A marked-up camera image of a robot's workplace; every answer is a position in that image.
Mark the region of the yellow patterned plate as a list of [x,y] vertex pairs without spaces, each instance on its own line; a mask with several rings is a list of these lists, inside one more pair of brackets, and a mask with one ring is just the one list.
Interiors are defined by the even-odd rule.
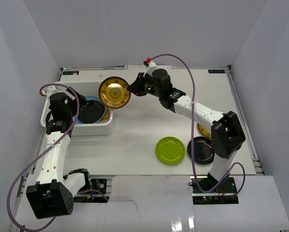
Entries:
[[110,109],[122,108],[130,101],[131,92],[127,90],[128,86],[128,82],[121,77],[108,77],[99,86],[99,99]]
[[202,136],[209,138],[209,139],[212,138],[210,131],[206,127],[198,123],[197,128],[198,128],[198,131],[202,134]]

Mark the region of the lime green plate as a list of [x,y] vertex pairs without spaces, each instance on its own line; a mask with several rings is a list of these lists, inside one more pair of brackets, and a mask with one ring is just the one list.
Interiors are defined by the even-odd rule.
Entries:
[[160,139],[155,148],[157,159],[166,165],[178,165],[185,157],[184,144],[175,137],[164,137]]

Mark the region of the long woven bamboo tray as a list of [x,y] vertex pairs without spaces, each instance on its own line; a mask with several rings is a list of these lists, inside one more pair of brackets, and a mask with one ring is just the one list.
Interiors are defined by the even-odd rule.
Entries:
[[103,121],[108,121],[110,119],[111,111],[108,107],[105,108],[105,114],[102,118]]

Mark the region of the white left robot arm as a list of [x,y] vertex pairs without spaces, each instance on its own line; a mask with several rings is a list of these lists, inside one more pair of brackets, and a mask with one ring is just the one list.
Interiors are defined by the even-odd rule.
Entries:
[[50,112],[46,116],[46,148],[42,169],[36,183],[28,186],[26,196],[37,219],[70,215],[78,192],[91,190],[87,169],[63,174],[64,161],[71,140],[70,126],[77,109],[87,104],[84,96],[72,100],[63,92],[49,96]]

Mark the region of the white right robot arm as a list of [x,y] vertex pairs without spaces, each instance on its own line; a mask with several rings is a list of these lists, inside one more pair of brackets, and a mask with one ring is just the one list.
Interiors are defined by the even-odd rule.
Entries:
[[185,92],[173,87],[164,69],[138,73],[127,89],[138,97],[146,94],[158,97],[164,108],[191,119],[192,124],[201,125],[209,131],[214,161],[207,181],[196,179],[195,185],[202,193],[221,192],[233,167],[233,158],[246,140],[237,114],[233,111],[222,113],[194,102]]

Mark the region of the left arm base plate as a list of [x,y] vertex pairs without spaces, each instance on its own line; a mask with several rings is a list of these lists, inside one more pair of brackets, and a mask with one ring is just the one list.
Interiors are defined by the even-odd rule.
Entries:
[[[91,191],[84,194],[76,195],[74,197],[75,203],[107,203],[109,199],[109,197],[106,196],[108,180],[100,178],[91,179],[91,184]],[[101,192],[106,197],[106,199],[98,192],[92,191],[93,189]]]

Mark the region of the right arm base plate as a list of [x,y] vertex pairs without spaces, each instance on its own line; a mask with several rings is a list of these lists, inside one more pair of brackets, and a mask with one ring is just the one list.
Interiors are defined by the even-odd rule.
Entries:
[[237,187],[233,177],[229,177],[222,184],[210,193],[202,193],[192,178],[188,184],[192,189],[192,199],[194,205],[215,205],[215,204],[238,204]]

